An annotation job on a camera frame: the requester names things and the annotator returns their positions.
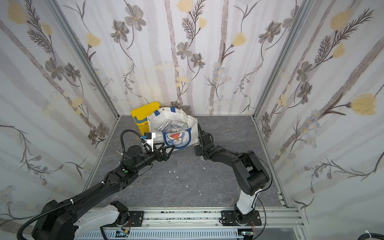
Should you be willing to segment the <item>right arm mounting base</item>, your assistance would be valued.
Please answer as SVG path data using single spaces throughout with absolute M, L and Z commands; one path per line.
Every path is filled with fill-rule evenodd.
M 219 222 L 225 227 L 234 226 L 261 226 L 262 221 L 260 213 L 257 210 L 253 210 L 250 213 L 243 215 L 238 210 L 221 211 L 221 217 Z

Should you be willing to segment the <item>clear long compass case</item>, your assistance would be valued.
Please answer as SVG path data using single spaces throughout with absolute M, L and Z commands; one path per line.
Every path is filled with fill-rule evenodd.
M 156 128 L 156 130 L 162 133 L 175 133 L 183 131 L 187 128 L 188 124 L 184 122 L 175 120 L 165 120 Z

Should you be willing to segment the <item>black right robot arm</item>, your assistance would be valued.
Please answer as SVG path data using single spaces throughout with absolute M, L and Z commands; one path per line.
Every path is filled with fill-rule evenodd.
M 213 135 L 202 130 L 198 125 L 199 143 L 194 146 L 195 155 L 203 160 L 222 163 L 232 168 L 241 193 L 234 210 L 222 213 L 221 223 L 224 226 L 260 226 L 256 210 L 258 195 L 266 191 L 273 183 L 273 176 L 268 164 L 252 151 L 245 153 L 230 151 L 214 144 Z

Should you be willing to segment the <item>white canvas cartoon tote bag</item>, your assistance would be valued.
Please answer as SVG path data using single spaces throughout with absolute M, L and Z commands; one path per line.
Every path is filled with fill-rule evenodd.
M 174 145 L 176 150 L 198 143 L 198 119 L 181 109 L 163 107 L 148 116 L 149 130 L 155 143 Z

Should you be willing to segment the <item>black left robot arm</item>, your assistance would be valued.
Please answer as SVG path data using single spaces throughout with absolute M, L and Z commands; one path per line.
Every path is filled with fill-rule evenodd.
M 51 201 L 47 203 L 42 212 L 24 223 L 17 232 L 17 239 L 23 240 L 24 230 L 34 224 L 32 237 L 35 240 L 73 240 L 80 234 L 80 227 L 76 222 L 102 200 L 117 193 L 134 182 L 139 177 L 139 171 L 154 161 L 167 161 L 171 156 L 174 145 L 164 143 L 154 144 L 151 152 L 144 153 L 142 147 L 134 145 L 126 149 L 122 131 L 120 141 L 122 145 L 122 158 L 117 168 L 108 172 L 104 179 L 60 203 Z

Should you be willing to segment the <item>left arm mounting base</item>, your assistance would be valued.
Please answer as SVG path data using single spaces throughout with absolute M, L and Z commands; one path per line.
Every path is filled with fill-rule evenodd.
M 118 217 L 111 224 L 113 227 L 141 227 L 144 220 L 144 211 L 131 211 L 120 201 L 113 201 L 110 205 L 118 209 Z

